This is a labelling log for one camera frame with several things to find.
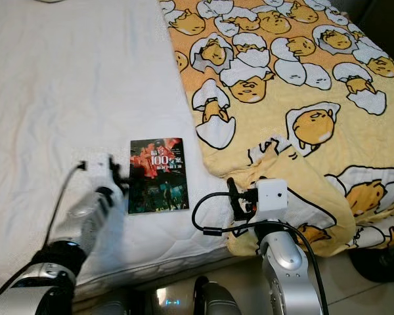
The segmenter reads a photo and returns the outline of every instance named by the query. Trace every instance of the yellow blanket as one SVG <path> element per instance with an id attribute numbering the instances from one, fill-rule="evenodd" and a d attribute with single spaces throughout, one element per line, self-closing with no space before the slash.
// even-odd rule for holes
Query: yellow blanket
<path id="1" fill-rule="evenodd" d="M 285 179 L 318 255 L 394 243 L 394 61 L 328 0 L 160 3 L 209 171 Z"/>

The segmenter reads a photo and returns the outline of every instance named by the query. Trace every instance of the bed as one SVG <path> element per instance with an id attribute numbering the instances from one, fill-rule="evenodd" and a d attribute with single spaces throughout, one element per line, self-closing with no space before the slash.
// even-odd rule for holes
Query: bed
<path id="1" fill-rule="evenodd" d="M 0 286 L 41 247 L 78 159 L 108 152 L 128 175 L 130 140 L 155 136 L 184 139 L 192 205 L 227 189 L 202 163 L 157 2 L 0 1 Z M 60 215 L 85 182 L 81 173 L 72 179 Z M 228 204 L 211 201 L 200 219 L 225 226 Z M 110 217 L 77 295 L 229 258 L 226 236 L 203 236 L 190 215 Z"/>
<path id="2" fill-rule="evenodd" d="M 317 255 L 394 244 L 394 60 L 329 0 L 160 3 L 210 173 L 285 179 Z"/>
<path id="3" fill-rule="evenodd" d="M 394 63 L 382 76 L 368 56 L 392 63 L 327 0 L 0 1 L 0 285 L 40 248 L 74 163 L 108 152 L 128 165 L 130 140 L 156 135 L 184 139 L 191 207 L 229 176 L 284 178 L 280 219 L 317 254 L 394 243 Z M 366 210 L 364 187 L 378 197 Z M 62 209 L 85 189 L 74 177 Z M 257 253 L 251 233 L 206 237 L 190 216 L 110 217 L 77 294 Z M 238 224 L 227 198 L 197 219 Z"/>

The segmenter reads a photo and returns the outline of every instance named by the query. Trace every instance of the white mattress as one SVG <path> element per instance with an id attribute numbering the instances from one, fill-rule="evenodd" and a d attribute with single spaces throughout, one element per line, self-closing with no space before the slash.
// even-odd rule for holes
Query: white mattress
<path id="1" fill-rule="evenodd" d="M 225 191 L 204 168 L 155 0 L 0 0 L 0 286 L 40 248 L 77 158 L 109 152 L 128 168 L 133 139 L 182 137 L 191 206 Z M 86 191 L 74 177 L 64 210 Z M 191 211 L 110 217 L 79 275 L 81 292 L 164 276 L 226 257 Z M 226 226 L 227 198 L 200 220 Z"/>

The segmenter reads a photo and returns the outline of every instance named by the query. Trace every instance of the book cover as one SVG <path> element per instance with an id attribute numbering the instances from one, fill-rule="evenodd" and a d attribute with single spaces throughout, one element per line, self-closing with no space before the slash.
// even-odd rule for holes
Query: book cover
<path id="1" fill-rule="evenodd" d="M 183 140 L 131 141 L 129 213 L 188 209 Z"/>

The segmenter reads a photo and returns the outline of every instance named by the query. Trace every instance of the tiled floor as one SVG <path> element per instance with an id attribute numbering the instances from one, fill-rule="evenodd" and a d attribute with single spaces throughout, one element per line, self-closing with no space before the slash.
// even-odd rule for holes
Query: tiled floor
<path id="1" fill-rule="evenodd" d="M 319 265 L 331 315 L 394 314 L 394 283 L 379 284 L 364 279 L 353 268 L 346 253 L 319 259 Z M 232 293 L 243 315 L 272 314 L 260 258 L 214 270 L 206 276 Z M 192 314 L 195 279 L 182 280 L 159 290 L 165 299 L 160 301 L 163 307 L 158 314 Z M 166 306 L 166 301 L 175 304 Z"/>

